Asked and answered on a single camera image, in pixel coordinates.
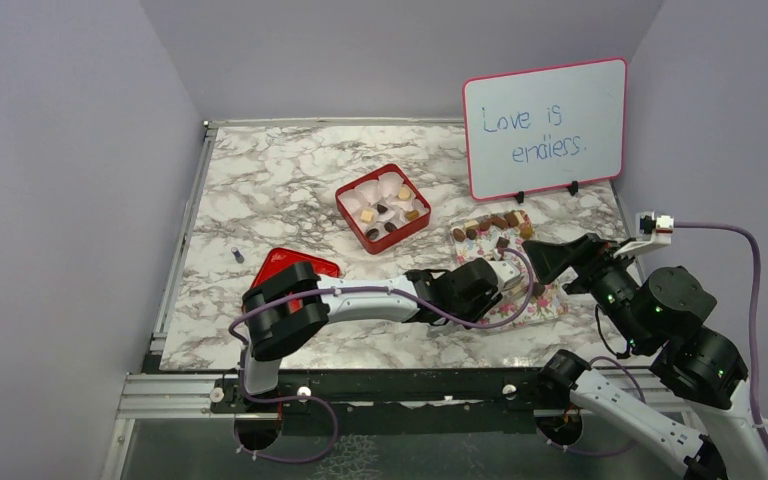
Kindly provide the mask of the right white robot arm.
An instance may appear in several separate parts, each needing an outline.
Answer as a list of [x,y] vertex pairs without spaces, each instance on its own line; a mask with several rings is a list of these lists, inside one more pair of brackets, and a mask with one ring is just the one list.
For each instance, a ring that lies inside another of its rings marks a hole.
[[651,373],[687,403],[702,429],[671,422],[567,350],[541,369],[538,396],[552,407],[568,401],[601,416],[686,479],[768,479],[758,383],[738,348],[705,326],[715,298],[683,267],[659,268],[641,283],[627,271],[635,257],[669,245],[671,236],[671,228],[653,227],[621,243],[587,234],[563,244],[528,240],[523,247],[542,283],[575,272],[566,293],[592,296],[629,353],[652,358]]

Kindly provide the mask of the metal serving tongs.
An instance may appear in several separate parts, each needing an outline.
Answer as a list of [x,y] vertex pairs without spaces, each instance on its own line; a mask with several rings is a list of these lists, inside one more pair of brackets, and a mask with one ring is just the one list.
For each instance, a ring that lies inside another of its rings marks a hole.
[[502,292],[503,298],[506,301],[517,301],[527,294],[529,287],[530,283],[528,281],[513,285]]

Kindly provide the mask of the red box lid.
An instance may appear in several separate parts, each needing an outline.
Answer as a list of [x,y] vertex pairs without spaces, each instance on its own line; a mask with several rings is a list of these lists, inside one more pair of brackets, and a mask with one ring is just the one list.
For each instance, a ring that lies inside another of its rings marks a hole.
[[268,252],[251,283],[251,287],[260,285],[265,280],[268,280],[293,264],[303,262],[310,263],[316,274],[331,277],[341,276],[341,269],[335,262],[297,250],[275,247]]

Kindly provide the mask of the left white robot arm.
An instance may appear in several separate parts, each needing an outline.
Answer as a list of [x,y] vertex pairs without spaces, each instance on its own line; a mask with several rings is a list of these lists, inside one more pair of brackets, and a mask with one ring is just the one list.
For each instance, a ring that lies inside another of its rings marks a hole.
[[331,277],[309,262],[294,263],[242,297],[243,315],[229,329],[243,342],[236,396],[250,410],[269,406],[282,360],[329,324],[386,320],[478,328],[521,280],[513,263],[483,258],[454,270],[409,270],[377,281]]

